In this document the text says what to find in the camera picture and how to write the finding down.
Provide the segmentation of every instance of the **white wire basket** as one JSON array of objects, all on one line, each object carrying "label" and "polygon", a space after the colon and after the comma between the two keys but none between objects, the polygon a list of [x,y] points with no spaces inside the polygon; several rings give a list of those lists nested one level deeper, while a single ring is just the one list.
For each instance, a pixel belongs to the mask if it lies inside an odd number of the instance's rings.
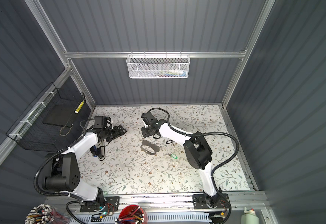
[{"label": "white wire basket", "polygon": [[190,58],[149,58],[127,56],[130,78],[188,78]]}]

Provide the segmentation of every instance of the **black joint housing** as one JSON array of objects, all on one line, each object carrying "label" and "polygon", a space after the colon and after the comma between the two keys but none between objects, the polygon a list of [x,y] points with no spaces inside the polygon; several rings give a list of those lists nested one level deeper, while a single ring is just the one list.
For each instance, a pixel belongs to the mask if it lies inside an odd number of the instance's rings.
[{"label": "black joint housing", "polygon": [[80,182],[80,170],[76,155],[73,152],[63,155],[62,164],[56,159],[51,160],[42,170],[44,190],[72,192]]},{"label": "black joint housing", "polygon": [[196,169],[205,169],[205,166],[212,161],[212,150],[204,136],[191,137],[183,144],[187,160]]},{"label": "black joint housing", "polygon": [[141,116],[142,120],[145,124],[148,125],[148,127],[142,127],[142,135],[144,138],[153,136],[153,138],[160,138],[161,134],[159,133],[159,128],[162,126],[162,124],[166,123],[167,121],[165,119],[156,119],[151,112],[147,112],[142,114]]}]

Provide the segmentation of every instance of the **pencil holder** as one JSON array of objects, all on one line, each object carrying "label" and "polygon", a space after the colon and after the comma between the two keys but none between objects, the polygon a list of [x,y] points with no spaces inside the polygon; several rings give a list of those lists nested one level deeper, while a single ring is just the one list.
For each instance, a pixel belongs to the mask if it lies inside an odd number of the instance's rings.
[{"label": "pencil holder", "polygon": [[[140,222],[142,224],[147,224],[148,223],[148,216],[147,213],[138,205],[128,205],[124,209],[122,209],[121,213],[119,214],[118,220],[120,219],[128,219],[130,217],[135,217],[137,216],[138,218],[143,217],[143,221]],[[131,223],[130,221],[120,221],[121,223],[128,224]]]},{"label": "pencil holder", "polygon": [[40,204],[26,216],[25,224],[69,224],[71,218],[50,205]]}]

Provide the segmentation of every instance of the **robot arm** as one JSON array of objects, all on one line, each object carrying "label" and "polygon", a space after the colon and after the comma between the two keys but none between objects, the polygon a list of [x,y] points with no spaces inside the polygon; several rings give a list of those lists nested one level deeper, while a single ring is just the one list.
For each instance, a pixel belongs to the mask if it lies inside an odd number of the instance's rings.
[{"label": "robot arm", "polygon": [[[163,136],[169,138],[181,146],[183,146],[187,160],[189,164],[198,170],[198,173],[203,182],[203,190],[206,194],[206,202],[210,207],[214,207],[217,203],[219,203],[219,194],[217,193],[213,180],[211,178],[211,169],[212,169],[212,150],[205,140],[204,136],[199,137],[188,137],[186,134],[193,134],[191,132],[183,131],[174,126],[169,126],[168,122],[164,119],[160,119],[159,121],[152,115],[151,112],[147,112],[142,114],[141,116],[144,127],[141,128],[143,137],[149,137],[155,135]],[[171,129],[173,127],[175,130],[178,130],[182,133],[186,133],[185,135],[177,133]]]},{"label": "robot arm", "polygon": [[112,127],[111,118],[96,116],[94,125],[84,131],[79,141],[67,147],[66,151],[62,152],[58,158],[51,160],[43,168],[41,172],[43,189],[76,195],[84,201],[96,204],[97,208],[103,206],[105,199],[102,190],[80,179],[77,162],[87,150],[91,150],[94,155],[101,157],[101,148],[96,148],[96,144],[102,139],[110,142],[126,132],[121,125]]}]

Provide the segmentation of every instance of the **red cup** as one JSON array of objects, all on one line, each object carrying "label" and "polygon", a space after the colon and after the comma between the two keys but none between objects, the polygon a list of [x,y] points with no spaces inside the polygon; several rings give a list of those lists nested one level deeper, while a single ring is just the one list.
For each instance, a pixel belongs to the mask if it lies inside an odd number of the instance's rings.
[{"label": "red cup", "polygon": [[[129,217],[129,214],[132,213],[133,211],[135,211],[138,207],[139,207],[138,205],[128,205],[127,207],[122,209],[121,213],[119,214],[118,219]],[[142,208],[138,209],[136,213],[144,214],[144,216],[143,216],[144,221],[142,222],[142,224],[148,224],[147,213]]]}]

